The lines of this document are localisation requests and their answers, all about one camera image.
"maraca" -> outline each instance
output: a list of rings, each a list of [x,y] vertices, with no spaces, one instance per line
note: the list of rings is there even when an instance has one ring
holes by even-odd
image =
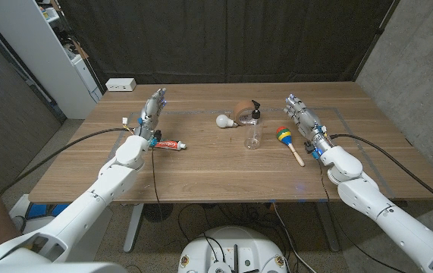
[[[301,165],[302,167],[305,166],[306,164],[304,164],[304,161],[302,160],[302,158],[300,157],[300,155],[297,153],[297,151],[293,148],[292,145],[292,136],[290,134],[290,130],[287,127],[279,127],[277,129],[277,138],[278,140],[280,140],[281,142],[287,144],[287,146],[289,146],[290,151],[292,151],[293,155],[295,156],[295,159],[297,159],[297,161],[299,162],[299,165]]]

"black wire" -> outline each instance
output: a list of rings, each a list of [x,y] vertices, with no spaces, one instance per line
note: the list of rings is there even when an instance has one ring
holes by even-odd
[[[299,273],[299,259],[297,260],[297,262],[295,262],[293,264],[293,270],[292,270],[292,272]]]
[[[379,263],[379,264],[382,264],[382,265],[384,265],[384,266],[386,266],[386,267],[388,267],[388,268],[390,268],[390,269],[393,269],[393,270],[395,270],[395,271],[398,271],[398,272],[400,272],[400,273],[405,273],[404,271],[401,271],[400,269],[395,268],[395,267],[393,267],[393,266],[391,266],[391,265],[385,264],[384,262],[382,262],[382,261],[376,259],[375,257],[369,255],[366,251],[364,251],[364,250],[361,249],[357,244],[355,244],[355,243],[351,240],[351,238],[349,238],[349,236],[347,236],[346,232],[344,232],[343,227],[340,225],[339,219],[337,218],[337,216],[336,216],[335,213],[334,213],[334,210],[333,210],[332,207],[331,207],[331,199],[329,198],[328,190],[325,188],[325,185],[324,185],[324,176],[323,176],[323,174],[322,174],[322,166],[321,166],[321,162],[318,161],[318,164],[319,164],[319,169],[321,170],[321,183],[322,183],[322,187],[324,188],[325,195],[328,197],[328,210],[329,210],[329,212],[331,213],[331,215],[334,217],[334,219],[336,219],[337,226],[339,227],[339,229],[341,230],[341,232],[344,234],[344,236],[346,237],[346,239],[348,239],[348,240],[349,240],[349,241],[350,241],[350,242],[351,242],[351,243],[352,243],[352,244],[353,244],[353,245],[354,245],[354,246],[355,246],[359,251],[361,251],[361,253],[363,253],[364,255],[368,256],[368,258],[372,259],[373,261],[375,261],[375,262],[377,262],[377,263]]]
[[[107,132],[112,132],[112,131],[119,131],[119,130],[127,130],[125,128],[112,128],[112,129],[106,129],[106,130],[101,130],[95,133],[91,133],[87,136],[83,136],[75,141],[73,141],[72,143],[67,144],[66,146],[60,148],[58,151],[53,152],[50,156],[48,156],[47,158],[44,158],[44,160],[42,160],[40,163],[36,164],[34,167],[32,167],[31,169],[27,170],[26,172],[22,173],[21,175],[19,175],[12,183],[9,183],[9,185],[3,187],[0,190],[0,195],[2,195],[6,190],[8,190],[10,187],[14,186],[17,182],[21,181],[23,178],[25,178],[27,175],[31,174],[33,171],[35,171],[37,168],[41,167],[43,164],[45,164],[46,162],[49,161],[49,159],[55,157],[57,154],[59,154],[60,152],[63,152],[64,150],[66,150],[67,148],[70,148],[71,146],[73,146],[74,144],[83,141],[87,138],[99,135],[101,133],[107,133]]]
[[[217,240],[215,240],[215,238],[212,238],[212,237],[210,237],[210,236],[206,236],[206,235],[205,235],[205,238],[208,238],[208,239],[210,239],[210,240],[214,240],[214,241],[218,244],[219,249],[221,249],[221,253],[223,253],[223,262],[226,262],[226,259],[224,258],[223,247],[221,247],[221,244],[219,244],[219,242],[218,242]]]
[[[202,210],[204,211],[204,217],[206,218],[206,223],[208,223],[208,228],[211,229],[211,225],[210,225],[209,220],[208,220],[208,215],[206,214],[206,209],[203,206],[201,206],[201,207],[202,207]]]
[[[139,268],[137,265],[127,265],[127,266],[125,267],[125,269],[127,269],[127,268],[129,268],[129,267],[131,267],[131,266],[135,266],[137,269],[139,269],[140,273],[142,273],[142,270],[140,270],[140,268]]]
[[[404,170],[410,177],[415,179],[415,181],[419,182],[425,189],[427,189],[429,192],[431,192],[433,194],[433,189],[427,183],[423,182],[420,178],[415,176],[411,171],[409,171],[407,168],[405,168],[405,166],[403,166],[401,163],[399,163],[398,160],[396,160],[393,156],[391,156],[389,153],[387,153],[385,150],[383,150],[380,146],[378,146],[378,145],[376,145],[376,144],[374,144],[368,140],[365,140],[359,136],[354,136],[354,135],[347,134],[347,133],[338,133],[338,134],[330,135],[329,137],[331,139],[335,139],[338,137],[350,137],[350,138],[354,138],[355,140],[363,141],[364,143],[372,146],[373,148],[376,148],[378,151],[380,151],[384,155],[386,155],[396,165],[398,165],[398,167],[400,167],[402,170]]]
[[[194,205],[198,205],[198,204],[189,204],[189,205],[184,206],[184,207],[179,211],[179,214],[177,215],[177,224],[179,224],[180,232],[182,232],[182,234],[184,235],[184,238],[186,238],[186,240],[187,240],[188,242],[190,242],[191,240],[189,240],[189,237],[186,235],[186,233],[185,233],[184,230],[183,230],[183,227],[180,225],[180,214],[181,214],[181,213],[184,211],[184,209],[186,209],[187,207],[189,207],[189,206],[194,206]]]
[[[218,257],[216,256],[216,252],[215,249],[213,248],[213,246],[209,243],[208,237],[206,236],[206,234],[204,232],[202,232],[202,235],[204,236],[204,238],[206,239],[206,242],[208,242],[209,247],[211,247],[211,250],[213,251],[213,254],[215,254],[215,262],[218,261]]]
[[[153,147],[152,147],[152,177],[154,178],[155,198],[157,199],[158,211],[161,213],[161,221],[162,221],[163,217],[162,217],[161,202],[158,200],[157,186],[155,185],[155,167],[154,167],[154,148]]]
[[[258,225],[258,226],[261,227],[261,228],[271,228],[273,231],[275,231],[275,233],[276,233],[277,236],[278,236],[278,239],[279,239],[280,242],[282,243],[282,246],[283,246],[283,249],[284,249],[284,255],[285,255],[285,253],[287,254],[287,257],[286,257],[287,260],[290,258],[290,251],[287,252],[287,246],[285,245],[286,240],[283,240],[283,239],[282,239],[282,236],[281,236],[280,233],[278,232],[278,229],[275,228],[275,225],[276,225],[277,227],[279,227],[279,228],[280,228],[280,231],[284,234],[284,237],[285,237],[285,231],[283,230],[283,228],[282,228],[281,223],[280,223],[279,220],[277,220],[277,221],[269,221],[269,220],[265,220],[265,219],[264,219],[263,221],[270,222],[271,224],[274,225],[274,226],[270,226],[270,225],[262,224],[262,221],[244,221],[243,219],[238,218],[238,217],[234,216],[233,214],[231,214],[231,215],[233,215],[233,217],[234,217],[234,218],[232,219],[231,217],[229,217],[229,216],[226,214],[226,212],[224,212],[223,208],[220,207],[219,204],[217,204],[217,206],[218,206],[219,210],[221,211],[221,213],[226,217],[226,219],[228,219],[228,220],[231,221],[232,223],[235,222],[234,219],[236,218],[236,219],[237,219],[237,224],[244,224],[244,225],[248,225],[248,224],[256,224],[256,225]],[[265,218],[266,215],[272,215],[272,213],[267,213],[267,214],[263,215],[263,218]]]

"power strip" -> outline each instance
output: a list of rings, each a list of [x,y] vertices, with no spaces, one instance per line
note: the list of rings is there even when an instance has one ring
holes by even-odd
[[[108,91],[133,91],[137,83],[133,78],[111,78],[105,85]]]

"red toothpaste tube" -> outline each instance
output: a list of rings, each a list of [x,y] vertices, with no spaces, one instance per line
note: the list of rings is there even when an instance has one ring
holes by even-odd
[[[157,144],[154,147],[163,148],[163,149],[174,149],[180,151],[181,149],[186,148],[186,144],[176,140],[162,140],[157,142]]]

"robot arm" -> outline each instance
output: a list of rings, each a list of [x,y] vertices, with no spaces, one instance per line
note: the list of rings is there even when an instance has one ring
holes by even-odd
[[[302,101],[290,95],[286,103],[284,111],[308,140],[306,149],[324,166],[330,166],[328,177],[337,185],[339,197],[376,222],[423,272],[433,272],[433,231],[381,194],[376,182],[362,170],[361,162],[333,144],[325,126]]]
[[[143,167],[158,116],[164,108],[165,89],[155,92],[142,110],[140,126],[99,172],[95,183],[45,227],[0,245],[0,265],[69,261],[70,251],[115,198],[130,189]]]

